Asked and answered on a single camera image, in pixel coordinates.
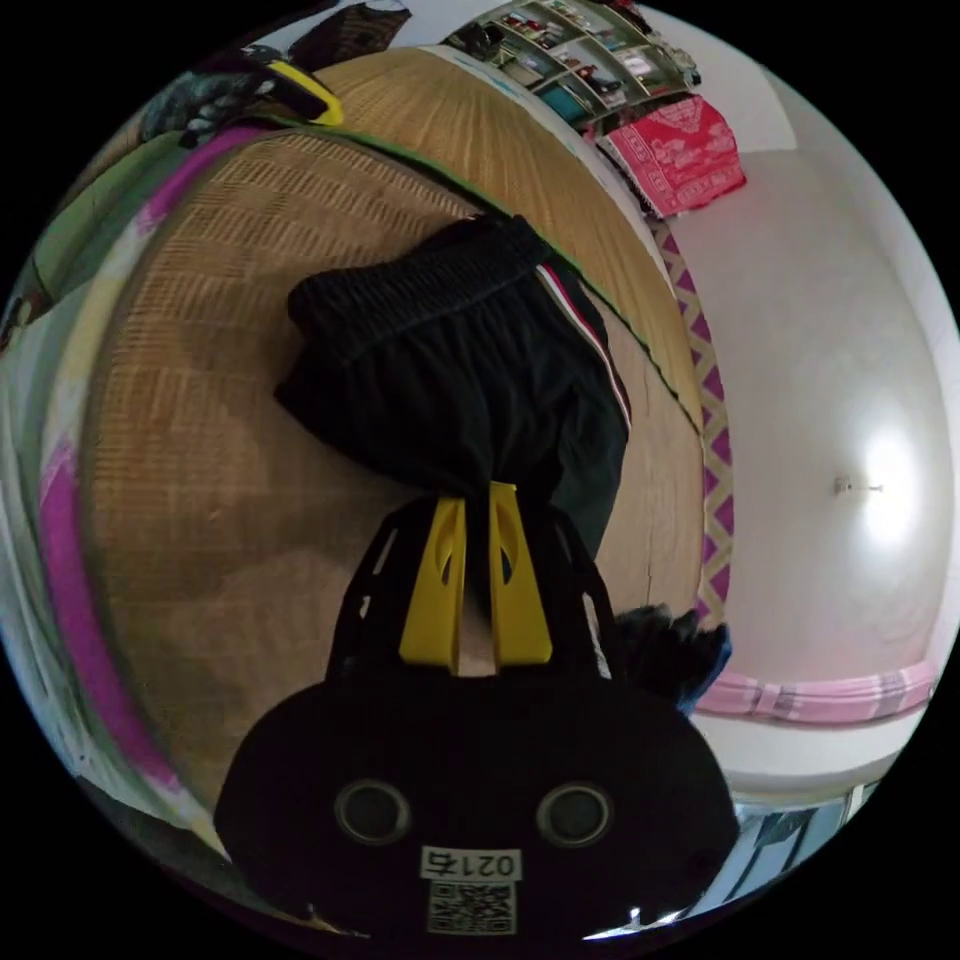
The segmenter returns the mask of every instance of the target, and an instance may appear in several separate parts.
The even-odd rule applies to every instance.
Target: qr code sticker
[[[431,883],[428,933],[515,934],[515,888],[514,883]]]

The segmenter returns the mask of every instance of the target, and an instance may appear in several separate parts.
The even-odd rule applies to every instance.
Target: dark blue cloth
[[[695,610],[674,619],[666,606],[639,607],[617,617],[627,674],[638,686],[689,716],[733,653],[730,628],[700,630]]]

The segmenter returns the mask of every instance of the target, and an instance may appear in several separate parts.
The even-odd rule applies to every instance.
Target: red cloth
[[[733,131],[700,96],[661,107],[597,146],[662,218],[704,207],[747,182]]]

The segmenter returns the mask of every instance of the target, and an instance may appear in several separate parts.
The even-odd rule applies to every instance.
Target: bookshelf
[[[491,65],[576,128],[689,89],[667,50],[609,7],[584,0],[521,0],[475,23],[495,25],[504,36]],[[446,42],[462,49],[456,36]]]

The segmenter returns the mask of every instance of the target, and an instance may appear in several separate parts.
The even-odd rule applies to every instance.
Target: black pants
[[[309,277],[289,313],[307,348],[276,396],[311,433],[429,492],[485,503],[491,481],[516,484],[596,556],[629,401],[602,318],[526,221],[460,221],[391,263]]]

